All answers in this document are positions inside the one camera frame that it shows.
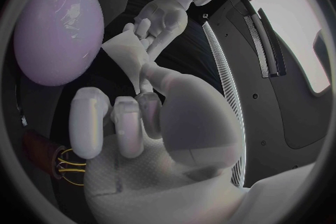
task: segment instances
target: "lavender balloon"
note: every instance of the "lavender balloon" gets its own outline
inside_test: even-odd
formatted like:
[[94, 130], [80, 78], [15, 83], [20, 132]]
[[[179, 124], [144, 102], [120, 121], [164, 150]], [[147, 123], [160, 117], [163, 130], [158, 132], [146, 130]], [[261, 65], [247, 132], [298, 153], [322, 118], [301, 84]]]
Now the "lavender balloon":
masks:
[[15, 56], [29, 79], [58, 86], [90, 66], [103, 34], [98, 0], [29, 0], [15, 28]]

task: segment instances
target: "black cable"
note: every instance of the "black cable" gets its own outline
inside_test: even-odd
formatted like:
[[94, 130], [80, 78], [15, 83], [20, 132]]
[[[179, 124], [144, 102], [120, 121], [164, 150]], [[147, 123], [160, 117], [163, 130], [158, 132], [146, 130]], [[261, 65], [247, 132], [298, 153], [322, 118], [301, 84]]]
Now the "black cable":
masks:
[[232, 0], [230, 0], [230, 3], [232, 4], [233, 8], [234, 8], [236, 11], [238, 11], [241, 15], [243, 15], [243, 16], [247, 16], [247, 15], [248, 15], [248, 14], [243, 14], [243, 13], [241, 13], [241, 12], [234, 6]]

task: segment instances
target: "window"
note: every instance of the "window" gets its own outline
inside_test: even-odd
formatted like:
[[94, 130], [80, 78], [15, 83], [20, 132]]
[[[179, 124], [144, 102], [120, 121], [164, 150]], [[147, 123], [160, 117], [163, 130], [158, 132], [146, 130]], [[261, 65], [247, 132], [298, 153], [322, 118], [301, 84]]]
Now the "window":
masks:
[[330, 83], [317, 58], [313, 43], [321, 29], [306, 0], [252, 0], [258, 10], [262, 8], [274, 31], [292, 50], [306, 73], [311, 88], [319, 93]]

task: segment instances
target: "white led strip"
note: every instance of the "white led strip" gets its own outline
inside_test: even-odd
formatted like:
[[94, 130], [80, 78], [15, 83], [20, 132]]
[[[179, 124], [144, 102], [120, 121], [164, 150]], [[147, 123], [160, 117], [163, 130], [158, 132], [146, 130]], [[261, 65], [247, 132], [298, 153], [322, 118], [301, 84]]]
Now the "white led strip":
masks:
[[209, 41], [209, 45], [211, 47], [211, 51], [216, 62], [218, 72], [220, 74], [224, 96], [227, 102], [232, 107], [233, 111], [235, 112], [240, 123], [243, 138], [243, 153], [236, 165], [232, 168], [231, 182], [236, 186], [244, 186], [246, 160], [245, 128], [236, 84], [232, 76], [231, 70], [228, 66], [224, 52], [208, 22], [205, 22], [205, 24], [203, 25], [203, 30]]

